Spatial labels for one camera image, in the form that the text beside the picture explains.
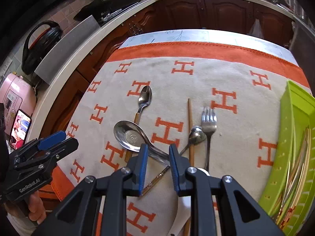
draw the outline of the black kettle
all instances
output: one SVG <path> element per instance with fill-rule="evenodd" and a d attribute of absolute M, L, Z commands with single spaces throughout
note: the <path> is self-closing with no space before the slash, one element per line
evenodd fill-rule
<path fill-rule="evenodd" d="M 50 28 L 42 32 L 42 34 L 32 43 L 28 48 L 28 43 L 32 34 L 42 25 L 49 25 Z M 43 21 L 38 24 L 26 38 L 23 55 L 22 55 L 22 71 L 26 75 L 32 74 L 39 63 L 47 55 L 47 53 L 56 45 L 61 39 L 63 31 L 60 26 L 54 21 Z"/>

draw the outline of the screw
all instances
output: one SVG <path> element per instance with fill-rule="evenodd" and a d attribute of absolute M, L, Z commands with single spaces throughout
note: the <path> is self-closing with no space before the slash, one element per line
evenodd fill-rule
<path fill-rule="evenodd" d="M 89 184 L 89 183 L 93 183 L 94 177 L 93 177 L 93 176 L 87 176 L 87 177 L 84 179 L 84 181 L 86 181 L 88 184 Z"/>
<path fill-rule="evenodd" d="M 231 183 L 233 181 L 233 178 L 231 176 L 225 176 L 223 179 L 227 183 Z"/>
<path fill-rule="evenodd" d="M 131 171 L 131 169 L 128 168 L 128 167 L 122 167 L 122 168 L 121 168 L 121 172 L 124 173 L 124 174 L 130 173 L 130 171 Z"/>
<path fill-rule="evenodd" d="M 192 173 L 192 174 L 197 172 L 197 169 L 195 167 L 189 167 L 187 170 L 189 173 Z"/>

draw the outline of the plastic bag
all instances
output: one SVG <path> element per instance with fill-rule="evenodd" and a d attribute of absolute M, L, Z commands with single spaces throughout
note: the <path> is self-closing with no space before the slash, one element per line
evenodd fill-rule
<path fill-rule="evenodd" d="M 260 39 L 264 39 L 264 35 L 262 34 L 262 29 L 260 26 L 259 19 L 256 19 L 252 28 L 250 29 L 249 33 L 247 35 L 257 37 Z"/>

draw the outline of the white countertop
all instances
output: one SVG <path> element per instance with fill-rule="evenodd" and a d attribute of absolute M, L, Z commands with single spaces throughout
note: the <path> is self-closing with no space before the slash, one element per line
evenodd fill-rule
<path fill-rule="evenodd" d="M 71 74 L 80 64 L 80 62 L 86 57 L 86 55 L 102 40 L 104 39 L 111 31 L 113 31 L 116 27 L 118 27 L 125 20 L 130 18 L 132 15 L 146 8 L 147 6 L 153 4 L 158 0 L 143 0 L 139 2 L 137 5 L 129 8 L 122 14 L 118 15 L 110 22 L 102 26 L 100 30 L 95 32 L 91 37 L 89 37 L 81 46 L 76 50 L 76 52 L 69 58 L 69 60 L 64 64 L 62 69 L 56 75 L 55 79 L 51 83 L 51 85 L 47 88 L 47 90 L 38 97 L 37 105 L 32 115 L 32 124 L 29 129 L 29 133 L 26 138 L 26 142 L 31 139 L 38 138 L 46 117 L 56 100 L 59 92 L 62 87 L 69 79 Z M 271 9 L 274 9 L 292 19 L 295 19 L 294 16 L 285 9 L 280 6 L 274 5 L 272 3 L 266 2 L 264 0 L 246 0 L 254 3 L 258 3 L 264 6 L 267 6 Z"/>

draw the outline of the pink appliance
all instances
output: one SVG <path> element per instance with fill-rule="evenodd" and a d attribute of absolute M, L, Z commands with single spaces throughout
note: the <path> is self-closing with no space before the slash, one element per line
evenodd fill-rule
<path fill-rule="evenodd" d="M 0 88 L 0 102 L 4 103 L 5 133 L 10 135 L 19 109 L 32 116 L 36 106 L 36 96 L 32 86 L 22 77 L 9 74 Z"/>

